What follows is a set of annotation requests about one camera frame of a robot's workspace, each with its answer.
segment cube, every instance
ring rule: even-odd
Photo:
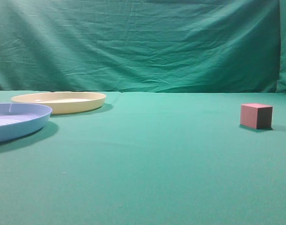
[[[241,125],[254,128],[271,128],[273,107],[257,103],[241,105]]]

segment foam block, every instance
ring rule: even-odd
[[[272,111],[273,107],[271,105],[242,104],[241,125],[254,129],[271,128]]]

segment plate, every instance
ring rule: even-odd
[[[52,109],[45,105],[0,103],[0,142],[9,141],[41,129]]]
[[[52,114],[79,113],[103,106],[106,95],[95,92],[44,92],[12,97],[13,102],[46,105]]]

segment blue plastic tray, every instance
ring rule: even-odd
[[[0,142],[31,134],[49,120],[52,109],[45,105],[0,103]]]

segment yellow plate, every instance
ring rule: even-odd
[[[34,103],[52,108],[52,114],[79,113],[104,104],[106,95],[94,92],[44,92],[12,97],[13,102]]]

